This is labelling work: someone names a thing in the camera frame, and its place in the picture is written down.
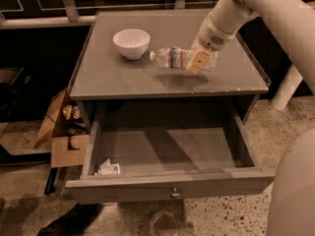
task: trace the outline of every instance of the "desk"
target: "desk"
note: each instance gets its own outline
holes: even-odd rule
[[[271,183],[275,172],[259,167],[243,129],[268,80],[242,40],[219,54],[213,72],[192,75],[150,61],[151,50],[189,48],[208,12],[98,14],[70,86],[91,135],[81,179],[66,184],[79,203],[255,194]],[[137,61],[112,43],[129,28],[151,36]],[[116,111],[109,111],[112,100],[122,102]],[[121,174],[95,176],[108,158]]]

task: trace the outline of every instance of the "drawer handle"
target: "drawer handle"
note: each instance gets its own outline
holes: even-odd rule
[[[180,194],[177,193],[177,189],[176,188],[173,188],[173,193],[170,195],[170,197],[172,199],[175,199],[175,200],[180,200],[181,199]]]

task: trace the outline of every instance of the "speckled floor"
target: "speckled floor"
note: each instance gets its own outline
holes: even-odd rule
[[[292,99],[283,112],[273,109],[268,100],[257,102],[245,129],[264,168],[277,168],[297,135],[315,126],[314,109],[313,96]],[[30,152],[39,125],[0,123],[0,143],[11,153]],[[35,152],[47,149],[43,146]],[[63,187],[79,177],[80,167],[59,171],[56,192],[50,196],[44,194],[48,173],[48,164],[0,167],[0,235],[36,235],[75,205]],[[152,235],[162,215],[174,218],[179,236],[265,235],[271,191],[272,185],[256,196],[106,204],[81,235]]]

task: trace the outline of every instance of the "bowl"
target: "bowl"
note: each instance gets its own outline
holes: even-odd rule
[[[150,35],[141,29],[125,29],[113,37],[113,42],[121,55],[136,60],[147,51]]]

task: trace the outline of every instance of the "clear plastic bottle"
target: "clear plastic bottle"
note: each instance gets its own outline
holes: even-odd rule
[[[207,63],[202,71],[212,71],[217,64],[218,53],[211,52],[212,59]],[[164,68],[185,71],[188,69],[189,62],[195,55],[195,50],[181,47],[165,47],[157,52],[150,53],[150,60],[157,61],[158,65]]]

